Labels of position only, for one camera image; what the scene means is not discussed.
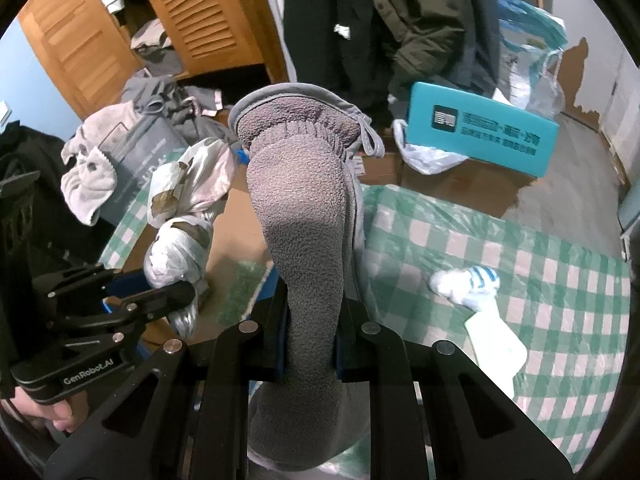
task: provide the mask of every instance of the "light switch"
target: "light switch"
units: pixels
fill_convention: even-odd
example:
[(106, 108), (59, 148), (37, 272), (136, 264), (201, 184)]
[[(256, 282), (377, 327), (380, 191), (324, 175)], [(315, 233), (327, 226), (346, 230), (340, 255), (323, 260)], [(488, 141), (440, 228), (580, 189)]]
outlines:
[(6, 120), (11, 115), (11, 108), (6, 101), (0, 101), (0, 126), (4, 126)]

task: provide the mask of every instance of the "peeling wall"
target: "peeling wall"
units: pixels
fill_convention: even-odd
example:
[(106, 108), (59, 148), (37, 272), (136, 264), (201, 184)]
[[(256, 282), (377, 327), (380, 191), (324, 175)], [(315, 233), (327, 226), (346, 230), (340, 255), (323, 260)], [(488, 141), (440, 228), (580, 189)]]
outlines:
[(566, 23), (568, 45), (560, 76), (566, 111), (598, 129), (625, 47), (593, 0), (552, 0), (551, 13)]
[(600, 125), (618, 154), (626, 176), (640, 180), (640, 70), (625, 50), (616, 91)]

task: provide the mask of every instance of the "blue wall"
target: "blue wall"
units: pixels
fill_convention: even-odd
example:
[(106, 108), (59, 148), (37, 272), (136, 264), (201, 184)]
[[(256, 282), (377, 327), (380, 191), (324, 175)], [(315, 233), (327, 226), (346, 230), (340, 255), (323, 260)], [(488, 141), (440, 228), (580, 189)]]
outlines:
[(64, 140), (82, 122), (44, 71), (17, 18), (0, 38), (1, 100), (12, 110), (7, 122), (19, 120)]

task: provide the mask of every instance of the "black bag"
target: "black bag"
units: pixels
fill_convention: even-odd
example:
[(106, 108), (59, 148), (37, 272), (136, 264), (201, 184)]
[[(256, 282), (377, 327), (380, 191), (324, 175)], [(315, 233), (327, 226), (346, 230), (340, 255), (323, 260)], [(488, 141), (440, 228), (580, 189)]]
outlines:
[(68, 171), (60, 157), (63, 146), (61, 139), (21, 126), (19, 121), (7, 124), (0, 135), (0, 180), (40, 172), (33, 195), (33, 276), (94, 264), (114, 231), (103, 220), (85, 226), (66, 206), (60, 190), (62, 175)]

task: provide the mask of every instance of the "teal box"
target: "teal box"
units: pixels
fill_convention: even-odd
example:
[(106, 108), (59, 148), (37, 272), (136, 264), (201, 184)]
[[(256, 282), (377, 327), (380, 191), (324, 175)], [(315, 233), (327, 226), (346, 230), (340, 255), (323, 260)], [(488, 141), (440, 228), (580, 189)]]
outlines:
[(544, 176), (558, 124), (486, 97), (414, 84), (406, 142)]

